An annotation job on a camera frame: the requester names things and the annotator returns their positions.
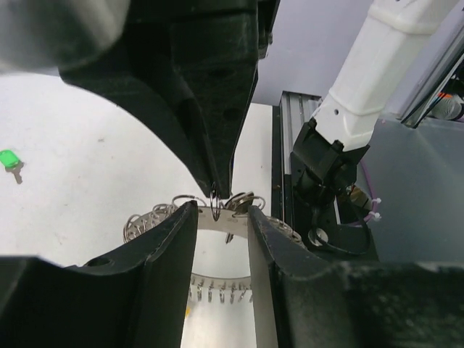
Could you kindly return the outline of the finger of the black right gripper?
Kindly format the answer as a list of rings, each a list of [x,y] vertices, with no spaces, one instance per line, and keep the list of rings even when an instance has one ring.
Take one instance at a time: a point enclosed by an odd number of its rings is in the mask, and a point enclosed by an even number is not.
[[[204,194],[218,184],[201,108],[170,57],[164,1],[130,1],[121,37],[90,63],[59,69],[68,85],[135,117],[187,167]]]
[[[188,131],[205,195],[231,195],[237,142],[273,40],[279,1],[174,1],[171,57],[192,101]]]

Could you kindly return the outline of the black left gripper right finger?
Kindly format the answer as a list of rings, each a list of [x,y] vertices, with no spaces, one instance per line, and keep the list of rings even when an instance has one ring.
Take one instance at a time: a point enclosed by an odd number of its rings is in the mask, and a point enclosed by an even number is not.
[[[259,347],[461,347],[463,266],[329,262],[247,217]]]

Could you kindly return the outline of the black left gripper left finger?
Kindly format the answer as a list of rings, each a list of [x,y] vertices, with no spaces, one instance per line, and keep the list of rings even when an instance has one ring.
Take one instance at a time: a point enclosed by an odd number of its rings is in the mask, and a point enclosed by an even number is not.
[[[179,347],[198,217],[187,202],[81,267],[2,257],[1,345]]]

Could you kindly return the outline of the metal disc with key rings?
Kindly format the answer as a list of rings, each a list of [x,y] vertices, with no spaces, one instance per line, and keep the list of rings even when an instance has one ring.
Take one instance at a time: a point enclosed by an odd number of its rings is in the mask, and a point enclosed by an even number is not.
[[[158,226],[172,215],[181,203],[199,204],[198,232],[194,263],[190,277],[189,300],[234,304],[252,301],[252,284],[248,255],[248,215],[234,217],[233,211],[220,205],[220,219],[214,220],[205,200],[188,194],[175,196],[170,203],[153,206],[143,215],[131,215],[123,227],[123,241],[128,243]],[[251,206],[263,209],[265,200],[254,194]]]

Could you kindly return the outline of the silver key with black fob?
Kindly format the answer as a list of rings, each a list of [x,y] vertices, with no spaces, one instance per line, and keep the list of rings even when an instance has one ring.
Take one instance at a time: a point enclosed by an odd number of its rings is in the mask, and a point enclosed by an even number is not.
[[[235,218],[243,218],[248,213],[248,209],[253,204],[253,201],[254,193],[252,191],[241,192],[240,194],[232,196],[225,203],[224,208],[233,211],[233,216]]]

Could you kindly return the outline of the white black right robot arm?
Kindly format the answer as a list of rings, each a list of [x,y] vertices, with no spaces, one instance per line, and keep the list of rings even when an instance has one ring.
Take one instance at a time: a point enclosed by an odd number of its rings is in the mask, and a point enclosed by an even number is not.
[[[322,104],[315,132],[348,165],[456,1],[373,1]],[[206,196],[231,195],[233,158],[276,18],[276,1],[130,1],[111,46],[59,70],[124,109],[186,166]]]

